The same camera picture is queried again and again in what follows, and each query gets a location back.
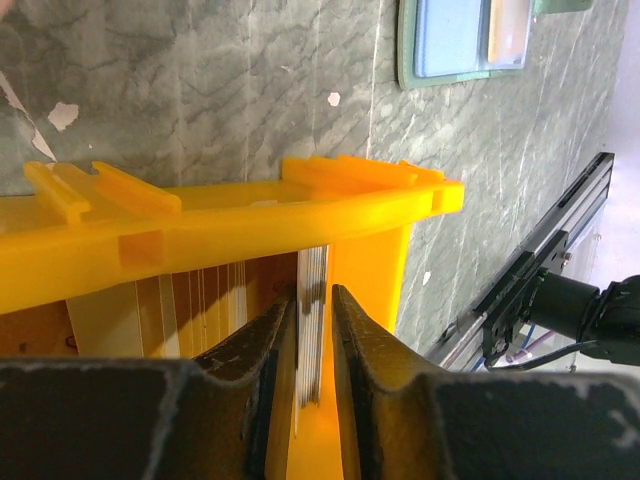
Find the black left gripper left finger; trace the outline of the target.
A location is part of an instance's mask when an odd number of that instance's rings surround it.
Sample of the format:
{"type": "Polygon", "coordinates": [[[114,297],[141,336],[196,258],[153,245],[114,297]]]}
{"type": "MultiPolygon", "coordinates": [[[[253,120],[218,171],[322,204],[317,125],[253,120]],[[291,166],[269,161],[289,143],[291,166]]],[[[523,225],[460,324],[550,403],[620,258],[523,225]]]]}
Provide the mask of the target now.
{"type": "Polygon", "coordinates": [[[282,479],[296,290],[192,360],[6,358],[5,479],[282,479]]]}

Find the yellow bin with cards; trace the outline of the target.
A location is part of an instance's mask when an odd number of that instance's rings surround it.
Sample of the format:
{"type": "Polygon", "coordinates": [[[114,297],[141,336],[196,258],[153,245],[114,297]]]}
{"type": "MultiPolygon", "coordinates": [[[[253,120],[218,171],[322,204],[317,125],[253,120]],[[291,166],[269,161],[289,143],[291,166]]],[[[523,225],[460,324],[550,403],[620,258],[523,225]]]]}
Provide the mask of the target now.
{"type": "Polygon", "coordinates": [[[282,479],[348,479],[332,288],[393,334],[411,226],[459,211],[462,184],[346,156],[288,158],[273,182],[169,189],[103,162],[24,173],[33,193],[1,201],[1,363],[192,360],[296,290],[300,250],[328,245],[321,397],[295,435],[294,390],[282,479]]]}

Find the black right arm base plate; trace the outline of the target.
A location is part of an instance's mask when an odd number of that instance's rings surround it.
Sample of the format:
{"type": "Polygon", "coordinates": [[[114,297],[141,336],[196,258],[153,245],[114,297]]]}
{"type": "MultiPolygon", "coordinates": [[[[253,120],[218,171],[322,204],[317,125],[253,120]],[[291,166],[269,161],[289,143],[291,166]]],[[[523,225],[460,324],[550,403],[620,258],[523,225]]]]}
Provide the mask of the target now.
{"type": "Polygon", "coordinates": [[[484,318],[481,350],[487,369],[514,343],[545,277],[562,273],[568,239],[567,231],[558,230],[538,250],[524,248],[480,302],[476,312],[484,318]]]}

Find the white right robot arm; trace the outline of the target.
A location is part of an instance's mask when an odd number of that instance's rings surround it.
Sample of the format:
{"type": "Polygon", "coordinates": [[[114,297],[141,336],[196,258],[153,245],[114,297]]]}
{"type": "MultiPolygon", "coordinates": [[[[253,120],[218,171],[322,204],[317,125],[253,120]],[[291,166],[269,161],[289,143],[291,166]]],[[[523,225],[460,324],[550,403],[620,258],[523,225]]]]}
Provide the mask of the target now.
{"type": "Polygon", "coordinates": [[[574,340],[580,352],[614,364],[639,365],[639,277],[602,291],[547,274],[532,297],[532,323],[574,340]]]}

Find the gold patterned credit card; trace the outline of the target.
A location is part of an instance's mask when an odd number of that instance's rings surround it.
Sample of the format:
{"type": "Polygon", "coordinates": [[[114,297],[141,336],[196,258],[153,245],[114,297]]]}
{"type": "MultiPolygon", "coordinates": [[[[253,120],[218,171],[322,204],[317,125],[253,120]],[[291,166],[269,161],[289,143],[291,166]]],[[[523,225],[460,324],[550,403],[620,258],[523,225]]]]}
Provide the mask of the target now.
{"type": "Polygon", "coordinates": [[[300,430],[300,412],[319,404],[322,385],[324,330],[329,273],[329,246],[298,252],[296,281],[296,345],[294,432],[300,430]]]}

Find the gold striped credit card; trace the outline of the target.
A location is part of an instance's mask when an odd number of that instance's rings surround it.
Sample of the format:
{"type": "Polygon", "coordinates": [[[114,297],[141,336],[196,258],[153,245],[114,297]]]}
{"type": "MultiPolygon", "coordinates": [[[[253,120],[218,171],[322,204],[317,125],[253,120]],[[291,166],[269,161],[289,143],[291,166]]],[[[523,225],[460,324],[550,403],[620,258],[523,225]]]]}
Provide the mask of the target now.
{"type": "Polygon", "coordinates": [[[487,61],[498,68],[517,68],[526,54],[532,5],[529,0],[490,2],[487,61]]]}

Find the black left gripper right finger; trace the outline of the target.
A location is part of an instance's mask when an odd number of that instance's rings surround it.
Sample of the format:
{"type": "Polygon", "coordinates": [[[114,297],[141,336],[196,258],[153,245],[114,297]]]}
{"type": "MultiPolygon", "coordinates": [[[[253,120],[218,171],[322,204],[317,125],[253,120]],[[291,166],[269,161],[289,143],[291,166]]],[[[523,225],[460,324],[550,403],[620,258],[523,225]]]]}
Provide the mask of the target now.
{"type": "Polygon", "coordinates": [[[635,479],[639,382],[606,372],[455,373],[332,288],[348,479],[635,479]]]}

